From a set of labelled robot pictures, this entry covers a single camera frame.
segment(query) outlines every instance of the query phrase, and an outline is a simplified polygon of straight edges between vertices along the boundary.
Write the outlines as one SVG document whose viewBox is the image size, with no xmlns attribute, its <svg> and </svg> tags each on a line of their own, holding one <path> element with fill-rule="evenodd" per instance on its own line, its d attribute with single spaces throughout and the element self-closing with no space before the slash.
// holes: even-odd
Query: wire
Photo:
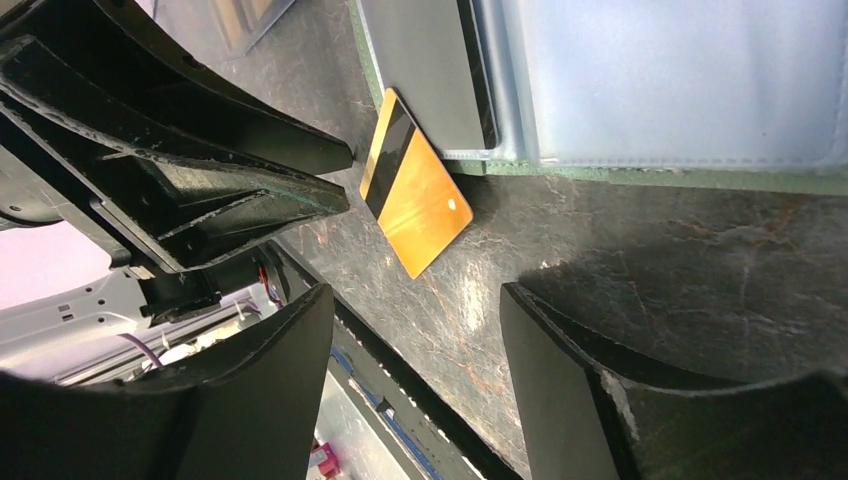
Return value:
<svg viewBox="0 0 848 480">
<path fill-rule="evenodd" d="M 156 368 L 162 368 L 165 366 L 162 365 L 162 361 L 159 360 L 159 357 L 157 357 L 155 353 L 153 353 L 153 350 L 151 350 L 150 347 L 145 345 L 144 342 L 142 342 L 135 336 L 129 333 L 120 333 L 118 334 L 118 336 L 132 343 L 133 345 L 135 345 L 136 348 L 141 350 L 141 353 L 143 353 L 145 357 L 149 358 L 153 365 L 156 365 Z"/>
<path fill-rule="evenodd" d="M 277 305 L 284 305 L 283 301 L 280 300 L 280 297 L 271 292 L 271 286 L 268 284 L 268 277 L 265 276 L 265 268 L 263 268 L 261 265 L 259 266 L 259 280 L 265 287 L 265 293 L 268 295 L 268 298 L 270 298 L 271 301 L 276 303 Z"/>
<path fill-rule="evenodd" d="M 218 313 L 218 312 L 206 313 L 204 315 L 200 315 L 198 317 L 198 319 L 202 320 L 203 318 L 209 317 L 211 315 L 215 315 L 216 313 Z M 182 345 L 182 344 L 186 343 L 187 341 L 190 341 L 193 338 L 196 338 L 196 337 L 203 335 L 203 334 L 205 334 L 205 333 L 207 333 L 207 332 L 209 332 L 209 331 L 211 331 L 215 328 L 218 328 L 222 324 L 229 322 L 230 320 L 233 320 L 234 318 L 238 318 L 238 314 L 233 313 L 233 314 L 227 315 L 225 317 L 219 318 L 217 320 L 214 320 L 212 323 L 209 323 L 209 324 L 201 327 L 202 329 L 190 330 L 189 332 L 184 333 L 184 334 L 182 334 L 178 337 L 171 338 L 169 340 L 169 342 L 171 343 L 171 345 Z M 125 353 L 126 352 L 116 353 L 116 354 L 108 357 L 107 359 L 102 360 L 102 362 L 105 363 L 105 362 L 109 362 L 109 361 L 112 361 L 112 360 L 119 359 Z M 88 365 L 88 366 L 80 368 L 79 370 L 73 371 L 69 374 L 62 376 L 61 378 L 57 379 L 55 381 L 55 383 L 57 383 L 59 385 L 88 385 L 88 384 L 92 384 L 92 383 L 100 383 L 100 382 L 103 382 L 103 381 L 106 381 L 106 380 L 109 380 L 109 379 L 112 379 L 112 378 L 117 378 L 117 377 L 125 374 L 127 367 L 129 367 L 131 365 L 135 365 L 135 360 L 120 361 L 120 363 L 116 363 L 115 365 L 110 366 L 110 367 L 106 368 L 105 370 L 94 370 L 96 367 Z"/>
</svg>

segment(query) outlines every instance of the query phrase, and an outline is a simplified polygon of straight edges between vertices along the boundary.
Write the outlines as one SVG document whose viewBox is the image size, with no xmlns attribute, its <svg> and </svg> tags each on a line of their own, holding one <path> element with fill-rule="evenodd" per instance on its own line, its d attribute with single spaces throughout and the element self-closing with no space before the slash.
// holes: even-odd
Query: curved black plastic piece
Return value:
<svg viewBox="0 0 848 480">
<path fill-rule="evenodd" d="M 305 478 L 330 355 L 333 292 L 125 384 L 0 374 L 0 477 Z"/>
<path fill-rule="evenodd" d="M 580 414 L 599 418 L 621 478 L 848 475 L 841 375 L 739 384 L 682 370 L 598 335 L 519 284 L 501 290 L 501 324 L 534 478 L 585 460 L 579 448 L 559 454 L 552 445 L 604 447 L 598 435 L 583 445 L 583 433 L 563 428 Z"/>
<path fill-rule="evenodd" d="M 348 167 L 347 145 L 194 61 L 132 1 L 4 15 L 0 110 L 0 171 L 113 267 L 203 269 L 348 208 L 312 176 Z"/>
<path fill-rule="evenodd" d="M 341 187 L 145 117 L 34 37 L 0 47 L 0 92 L 5 116 L 91 192 L 91 209 L 167 272 L 348 208 Z"/>
</svg>

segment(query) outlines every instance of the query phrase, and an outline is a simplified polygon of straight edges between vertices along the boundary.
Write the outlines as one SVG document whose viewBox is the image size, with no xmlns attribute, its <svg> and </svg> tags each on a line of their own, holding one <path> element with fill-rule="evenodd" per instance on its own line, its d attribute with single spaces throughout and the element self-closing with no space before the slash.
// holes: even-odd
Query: red component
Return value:
<svg viewBox="0 0 848 480">
<path fill-rule="evenodd" d="M 329 444 L 325 443 L 312 450 L 312 453 L 309 455 L 307 479 L 330 479 L 339 473 L 341 473 L 339 459 L 333 453 Z"/>
<path fill-rule="evenodd" d="M 265 275 L 265 268 L 261 265 L 259 266 L 259 282 L 265 287 L 265 293 L 268 295 L 268 299 L 272 302 L 282 305 L 283 302 L 271 293 L 271 285 L 268 283 L 268 277 Z"/>
</svg>

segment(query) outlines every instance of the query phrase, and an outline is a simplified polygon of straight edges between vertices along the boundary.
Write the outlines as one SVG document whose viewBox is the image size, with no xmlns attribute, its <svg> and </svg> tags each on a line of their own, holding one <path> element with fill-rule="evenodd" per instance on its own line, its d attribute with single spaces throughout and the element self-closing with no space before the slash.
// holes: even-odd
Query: blue strip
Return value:
<svg viewBox="0 0 848 480">
<path fill-rule="evenodd" d="M 278 302 L 282 302 L 282 300 L 280 299 L 280 296 L 277 295 L 277 289 L 274 288 L 273 285 L 271 285 L 271 288 L 268 289 L 268 293 L 270 293 L 274 297 L 271 300 L 277 300 Z"/>
<path fill-rule="evenodd" d="M 345 369 L 348 375 L 351 375 L 353 373 L 353 367 L 351 366 L 350 362 L 347 361 L 344 355 L 341 354 L 341 352 L 339 352 L 335 347 L 332 347 L 330 349 L 330 353 L 333 355 L 333 358 L 335 358 L 336 361 L 339 362 L 342 368 Z M 368 402 L 371 404 L 371 406 L 376 410 L 378 404 L 377 397 L 371 394 L 371 392 L 369 392 L 368 389 L 362 386 L 361 383 L 356 382 L 356 384 L 359 386 L 359 389 L 362 390 L 362 392 L 365 394 L 365 397 L 368 399 Z M 415 457 L 415 460 L 418 461 L 418 464 L 421 465 L 421 468 L 424 469 L 427 475 L 433 480 L 442 480 L 441 475 L 436 473 L 436 470 L 433 469 L 433 465 L 430 463 L 427 457 L 424 456 L 424 454 L 421 452 L 421 449 L 418 448 L 418 445 L 416 445 L 415 442 L 412 441 L 411 438 L 409 438 L 406 432 L 404 432 L 403 429 L 400 428 L 400 425 L 398 425 L 397 422 L 395 422 L 394 419 L 389 416 L 388 413 L 383 412 L 380 415 L 383 417 L 383 421 L 385 421 L 386 424 L 392 429 L 392 431 L 395 432 L 398 438 L 400 438 L 406 448 L 409 449 L 410 453 L 412 453 L 412 456 Z"/>
</svg>

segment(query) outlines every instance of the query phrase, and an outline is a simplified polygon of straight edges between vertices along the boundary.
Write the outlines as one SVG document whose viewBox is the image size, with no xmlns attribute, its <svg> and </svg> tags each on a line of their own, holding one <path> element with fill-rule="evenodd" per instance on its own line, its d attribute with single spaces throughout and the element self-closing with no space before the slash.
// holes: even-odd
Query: white plastic part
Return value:
<svg viewBox="0 0 848 480">
<path fill-rule="evenodd" d="M 250 292 L 250 299 L 259 308 L 259 316 L 263 319 L 270 317 L 279 310 L 277 304 L 272 302 L 268 294 L 265 293 L 265 287 L 263 285 L 258 283 L 251 285 L 248 292 Z"/>
<path fill-rule="evenodd" d="M 76 343 L 147 329 L 138 281 L 117 271 L 79 288 L 0 310 L 0 368 Z"/>
<path fill-rule="evenodd" d="M 845 0 L 503 3 L 531 162 L 848 162 Z"/>
</svg>

